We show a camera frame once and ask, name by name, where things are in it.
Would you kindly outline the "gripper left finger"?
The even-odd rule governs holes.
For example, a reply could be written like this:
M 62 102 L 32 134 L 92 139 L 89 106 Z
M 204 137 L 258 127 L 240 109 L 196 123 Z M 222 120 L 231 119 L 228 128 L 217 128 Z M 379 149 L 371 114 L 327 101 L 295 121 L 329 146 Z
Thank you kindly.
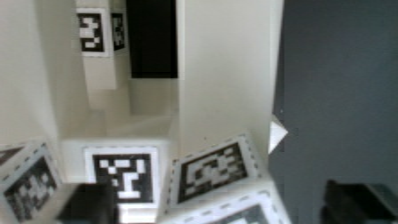
M 110 184 L 80 184 L 57 215 L 57 224 L 116 224 L 114 196 Z

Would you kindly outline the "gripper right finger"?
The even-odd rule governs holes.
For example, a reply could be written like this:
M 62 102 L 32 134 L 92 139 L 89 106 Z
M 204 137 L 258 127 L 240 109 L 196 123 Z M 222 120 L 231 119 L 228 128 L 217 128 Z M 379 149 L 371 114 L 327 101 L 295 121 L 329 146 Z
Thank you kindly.
M 327 181 L 320 224 L 398 224 L 398 195 L 386 185 Z

